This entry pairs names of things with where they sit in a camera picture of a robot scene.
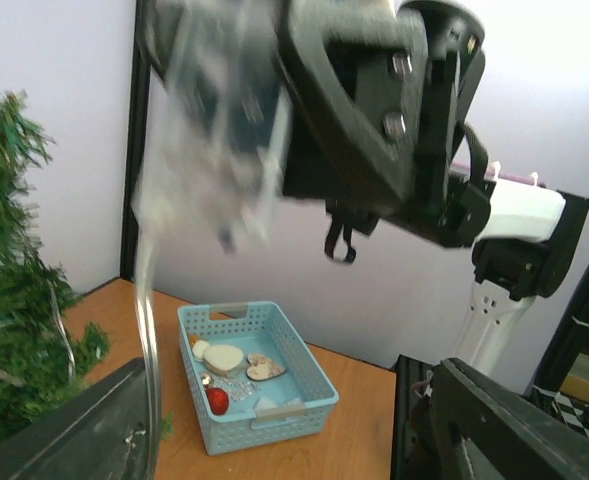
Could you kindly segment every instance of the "checkered pattern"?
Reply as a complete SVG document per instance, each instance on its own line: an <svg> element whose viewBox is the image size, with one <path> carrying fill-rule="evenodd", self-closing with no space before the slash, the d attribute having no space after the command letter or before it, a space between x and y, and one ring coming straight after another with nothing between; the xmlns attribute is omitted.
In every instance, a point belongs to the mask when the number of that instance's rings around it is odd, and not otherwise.
<svg viewBox="0 0 589 480"><path fill-rule="evenodd" d="M566 397L562 393L557 393L552 403L557 417L575 432L585 435L589 438L589 430L583 427L581 415L583 414L584 403L579 400Z"/></svg>

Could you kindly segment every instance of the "christmas tree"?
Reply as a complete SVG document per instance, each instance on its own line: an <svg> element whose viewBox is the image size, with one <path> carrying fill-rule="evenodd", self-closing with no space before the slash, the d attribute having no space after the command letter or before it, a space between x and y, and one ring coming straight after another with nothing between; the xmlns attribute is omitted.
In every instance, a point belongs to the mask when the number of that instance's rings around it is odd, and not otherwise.
<svg viewBox="0 0 589 480"><path fill-rule="evenodd" d="M77 395L109 349L97 325L75 340L61 320L80 297L39 256L24 176L51 161L51 140L24 109L24 94L0 94L0 441Z"/></svg>

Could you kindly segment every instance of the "transparent plastic bag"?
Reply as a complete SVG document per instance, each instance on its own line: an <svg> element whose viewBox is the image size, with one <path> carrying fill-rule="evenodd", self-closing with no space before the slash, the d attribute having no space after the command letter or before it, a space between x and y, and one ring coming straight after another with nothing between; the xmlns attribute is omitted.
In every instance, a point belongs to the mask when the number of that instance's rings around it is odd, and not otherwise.
<svg viewBox="0 0 589 480"><path fill-rule="evenodd" d="M137 186L142 230L207 230L228 251L267 240L292 115L270 4L189 2Z"/></svg>

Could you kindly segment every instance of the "light blue plastic basket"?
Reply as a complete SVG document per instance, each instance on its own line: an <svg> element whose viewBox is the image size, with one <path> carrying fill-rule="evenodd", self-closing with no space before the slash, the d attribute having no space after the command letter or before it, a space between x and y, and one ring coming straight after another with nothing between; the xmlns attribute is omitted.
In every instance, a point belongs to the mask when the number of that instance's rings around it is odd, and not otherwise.
<svg viewBox="0 0 589 480"><path fill-rule="evenodd" d="M178 309L178 317L183 363L209 455L311 435L323 429L338 402L338 392L278 305L251 302L185 306ZM200 380L205 367L194 359L189 348L191 333L211 344L239 347L245 356L263 353L284 365L287 372L255 382L255 393L238 402L230 400L227 413L216 416ZM248 380L245 373L237 379ZM300 398L302 403L255 412L256 402L263 396L277 405L294 398Z"/></svg>

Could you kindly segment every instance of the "wooden table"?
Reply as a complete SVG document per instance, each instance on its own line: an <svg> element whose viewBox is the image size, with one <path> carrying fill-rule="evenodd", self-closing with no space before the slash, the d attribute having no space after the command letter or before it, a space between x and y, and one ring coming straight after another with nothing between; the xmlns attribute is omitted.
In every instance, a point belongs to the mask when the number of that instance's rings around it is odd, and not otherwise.
<svg viewBox="0 0 589 480"><path fill-rule="evenodd" d="M176 310L187 302L157 293L155 320L165 413L174 412L174 434L162 442L156 478L164 479L387 479L390 475L394 375L328 350L312 353L339 392L340 400L318 435L210 457L205 452L179 349ZM134 287L115 280L67 312L79 335L87 322L111 336L111 351L89 375L96 381L142 356Z"/></svg>

